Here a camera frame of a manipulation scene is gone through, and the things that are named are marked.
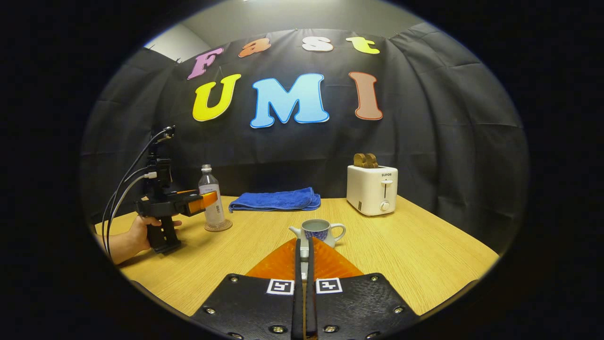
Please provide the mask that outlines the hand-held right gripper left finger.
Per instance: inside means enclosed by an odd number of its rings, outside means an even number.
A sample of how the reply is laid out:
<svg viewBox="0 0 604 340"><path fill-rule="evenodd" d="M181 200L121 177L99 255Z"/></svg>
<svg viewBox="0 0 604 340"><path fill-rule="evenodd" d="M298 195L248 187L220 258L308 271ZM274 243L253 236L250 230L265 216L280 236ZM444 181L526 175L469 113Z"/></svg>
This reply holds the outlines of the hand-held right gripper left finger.
<svg viewBox="0 0 604 340"><path fill-rule="evenodd" d="M228 274L192 320L235 340L302 340L300 243L287 242L290 254L278 257L292 265L293 280Z"/></svg>

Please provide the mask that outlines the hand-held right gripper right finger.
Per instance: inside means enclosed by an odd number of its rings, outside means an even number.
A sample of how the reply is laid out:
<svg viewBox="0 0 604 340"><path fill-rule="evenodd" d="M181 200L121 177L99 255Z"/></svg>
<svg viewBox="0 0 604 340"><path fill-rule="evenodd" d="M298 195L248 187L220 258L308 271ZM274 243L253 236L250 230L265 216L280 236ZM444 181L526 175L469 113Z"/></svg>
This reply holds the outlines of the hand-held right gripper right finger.
<svg viewBox="0 0 604 340"><path fill-rule="evenodd" d="M309 247L309 339L373 340L419 321L384 275L364 275L315 237L309 239Z"/></svg>

